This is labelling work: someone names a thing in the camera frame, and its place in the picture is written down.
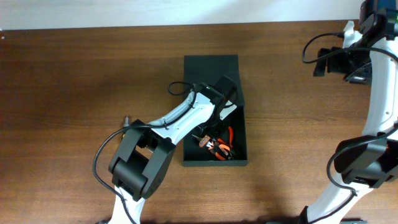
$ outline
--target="white wall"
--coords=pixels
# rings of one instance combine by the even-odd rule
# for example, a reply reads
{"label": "white wall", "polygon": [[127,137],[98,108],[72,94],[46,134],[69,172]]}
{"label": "white wall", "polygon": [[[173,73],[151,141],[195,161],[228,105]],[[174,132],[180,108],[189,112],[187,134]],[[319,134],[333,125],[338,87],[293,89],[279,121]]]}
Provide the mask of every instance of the white wall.
{"label": "white wall", "polygon": [[0,28],[357,19],[363,0],[0,0]]}

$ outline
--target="open box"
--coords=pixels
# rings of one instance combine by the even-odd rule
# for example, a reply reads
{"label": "open box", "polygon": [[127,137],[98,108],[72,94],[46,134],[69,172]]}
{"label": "open box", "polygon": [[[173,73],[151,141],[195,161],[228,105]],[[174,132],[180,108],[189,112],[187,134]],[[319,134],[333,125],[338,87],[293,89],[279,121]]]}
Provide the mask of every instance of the open box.
{"label": "open box", "polygon": [[237,155],[233,160],[221,161],[217,159],[207,148],[199,147],[198,140],[192,137],[192,134],[199,136],[200,128],[195,128],[183,140],[183,166],[245,166],[248,164],[244,98],[239,78],[238,56],[193,55],[184,57],[185,82],[204,82],[208,85],[214,85],[223,75],[234,80],[238,89],[238,99],[235,102],[237,108],[220,122],[220,137],[228,142],[228,126],[232,127],[233,147]]}

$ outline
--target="wooden table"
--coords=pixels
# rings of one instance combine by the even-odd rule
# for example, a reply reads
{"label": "wooden table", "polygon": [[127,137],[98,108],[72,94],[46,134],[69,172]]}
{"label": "wooden table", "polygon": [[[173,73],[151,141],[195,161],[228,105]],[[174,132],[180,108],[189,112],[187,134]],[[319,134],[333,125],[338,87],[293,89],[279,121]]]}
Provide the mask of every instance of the wooden table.
{"label": "wooden table", "polygon": [[[314,35],[346,21],[5,31],[0,40],[0,222],[94,223],[115,196],[93,177],[93,157],[125,115],[145,122],[175,108],[167,85],[184,55],[238,54],[246,101],[247,167],[182,167],[177,146],[142,220],[219,222],[294,217],[328,185],[326,163],[361,135],[370,87],[313,78],[301,62]],[[309,48],[339,46],[325,37]],[[98,172],[119,143],[102,153]],[[347,217],[398,223],[398,182]]]}

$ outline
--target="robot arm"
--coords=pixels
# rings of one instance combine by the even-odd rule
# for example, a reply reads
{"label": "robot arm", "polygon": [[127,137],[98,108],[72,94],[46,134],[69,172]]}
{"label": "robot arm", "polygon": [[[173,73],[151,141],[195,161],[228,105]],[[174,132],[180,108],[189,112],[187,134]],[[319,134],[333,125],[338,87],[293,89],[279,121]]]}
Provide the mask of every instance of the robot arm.
{"label": "robot arm", "polygon": [[[109,163],[115,191],[124,197],[126,210],[135,223],[140,223],[145,199],[162,183],[178,142],[198,125],[214,125],[236,108],[229,101],[236,93],[236,85],[226,76],[214,86],[201,83],[195,89],[164,117],[149,124],[139,120],[130,124]],[[150,159],[137,152],[136,146],[151,150]],[[118,196],[109,223],[131,223]]]}
{"label": "robot arm", "polygon": [[[391,30],[391,26],[389,26],[392,22],[389,16],[394,18],[394,24],[398,16],[395,10],[395,1],[392,6],[393,10],[386,9],[387,5],[383,3],[386,2],[365,1],[363,3],[360,20],[360,31],[363,35],[353,30],[352,21],[348,22],[345,28],[343,48],[373,47],[398,55],[396,32],[395,29]],[[378,9],[377,7],[381,6],[383,8],[377,12],[374,10],[372,12],[369,9],[369,7]],[[362,55],[356,54],[354,57],[357,60],[353,58],[351,66],[353,64],[363,67],[345,69],[344,71],[349,71],[345,73],[345,80],[351,83],[366,84],[370,82],[369,113],[363,130],[364,136],[343,141],[336,151],[338,152],[353,142],[371,139],[388,132],[391,135],[385,139],[354,147],[340,154],[335,159],[337,174],[333,179],[337,184],[354,188],[356,195],[353,195],[351,190],[342,189],[330,183],[321,197],[303,210],[300,215],[301,223],[339,223],[361,197],[378,188],[385,181],[393,181],[398,175],[398,161],[396,159],[398,132],[394,131],[396,129],[394,124],[398,120],[397,62],[380,52],[371,52],[369,58],[363,53]],[[333,67],[339,66],[336,66],[333,62],[336,62],[335,58],[328,62],[328,66],[331,67],[328,68],[328,71],[335,72]]]}

